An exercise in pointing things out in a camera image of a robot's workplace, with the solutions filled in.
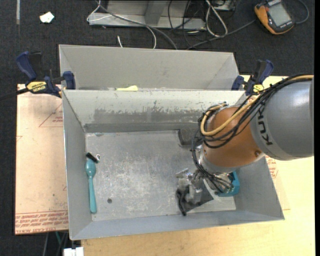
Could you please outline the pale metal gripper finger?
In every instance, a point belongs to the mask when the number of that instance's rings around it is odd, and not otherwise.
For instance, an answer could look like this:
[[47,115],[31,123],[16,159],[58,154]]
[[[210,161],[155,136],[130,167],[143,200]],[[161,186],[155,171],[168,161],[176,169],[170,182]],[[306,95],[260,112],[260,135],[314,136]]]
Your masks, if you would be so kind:
[[189,173],[190,173],[190,172],[189,172],[189,169],[186,168],[186,169],[184,169],[184,170],[176,173],[176,174],[175,174],[175,177],[176,177],[177,179],[187,179],[188,176],[189,176]]
[[185,196],[185,200],[188,203],[199,203],[201,201],[202,189],[194,186],[188,187],[188,192]]

